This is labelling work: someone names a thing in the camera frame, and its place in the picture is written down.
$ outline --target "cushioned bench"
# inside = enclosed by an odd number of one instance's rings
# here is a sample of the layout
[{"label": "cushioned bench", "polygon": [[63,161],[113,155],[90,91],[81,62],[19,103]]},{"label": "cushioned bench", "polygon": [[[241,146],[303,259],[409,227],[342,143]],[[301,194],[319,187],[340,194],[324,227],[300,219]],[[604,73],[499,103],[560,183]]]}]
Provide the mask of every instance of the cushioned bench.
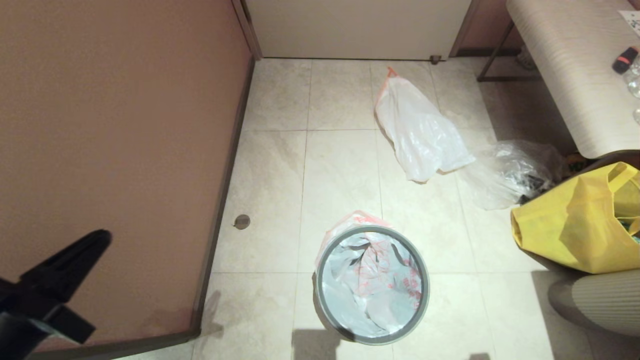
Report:
[{"label": "cushioned bench", "polygon": [[627,0],[508,0],[507,9],[580,153],[601,158],[640,149],[640,99],[611,69],[640,38],[618,10]]}]

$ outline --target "door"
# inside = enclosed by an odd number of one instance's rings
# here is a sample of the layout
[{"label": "door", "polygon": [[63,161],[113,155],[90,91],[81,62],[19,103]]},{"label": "door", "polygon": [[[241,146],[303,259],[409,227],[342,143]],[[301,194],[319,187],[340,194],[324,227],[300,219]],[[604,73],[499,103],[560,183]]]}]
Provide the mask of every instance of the door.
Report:
[{"label": "door", "polygon": [[471,0],[246,0],[262,55],[448,57]]}]

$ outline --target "paper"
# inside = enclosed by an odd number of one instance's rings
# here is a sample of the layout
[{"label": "paper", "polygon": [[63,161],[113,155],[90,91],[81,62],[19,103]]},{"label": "paper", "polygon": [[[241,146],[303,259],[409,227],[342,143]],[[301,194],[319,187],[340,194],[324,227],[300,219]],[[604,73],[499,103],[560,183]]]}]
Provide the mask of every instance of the paper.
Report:
[{"label": "paper", "polygon": [[625,19],[627,24],[636,32],[636,35],[640,37],[640,12],[619,11],[620,15]]}]

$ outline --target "yellow tote bag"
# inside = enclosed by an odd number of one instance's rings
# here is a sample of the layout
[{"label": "yellow tote bag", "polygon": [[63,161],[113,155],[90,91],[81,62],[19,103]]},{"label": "yellow tote bag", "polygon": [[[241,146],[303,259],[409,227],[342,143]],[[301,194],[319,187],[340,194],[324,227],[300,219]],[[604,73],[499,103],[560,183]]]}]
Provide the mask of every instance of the yellow tote bag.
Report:
[{"label": "yellow tote bag", "polygon": [[626,163],[578,175],[513,209],[513,237],[521,249],[592,274],[640,268],[632,238],[640,229],[639,183]]}]

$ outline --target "clear plastic bag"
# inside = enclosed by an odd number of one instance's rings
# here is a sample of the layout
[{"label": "clear plastic bag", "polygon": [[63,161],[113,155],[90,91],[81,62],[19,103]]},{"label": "clear plastic bag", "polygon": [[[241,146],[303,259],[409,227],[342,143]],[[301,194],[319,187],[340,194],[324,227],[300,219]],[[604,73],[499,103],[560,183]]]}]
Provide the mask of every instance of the clear plastic bag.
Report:
[{"label": "clear plastic bag", "polygon": [[562,180],[566,167],[555,147],[525,140],[497,142],[476,158],[460,175],[472,189],[474,203],[486,210],[537,197]]},{"label": "clear plastic bag", "polygon": [[[361,225],[390,228],[384,220],[356,211],[327,231],[316,268],[336,237]],[[380,233],[346,238],[327,257],[322,292],[333,317],[360,336],[377,338],[402,329],[418,309],[422,279],[414,257],[397,240]]]},{"label": "clear plastic bag", "polygon": [[407,180],[423,183],[438,169],[449,172],[475,160],[453,123],[391,68],[378,96],[376,116],[394,143]]}]

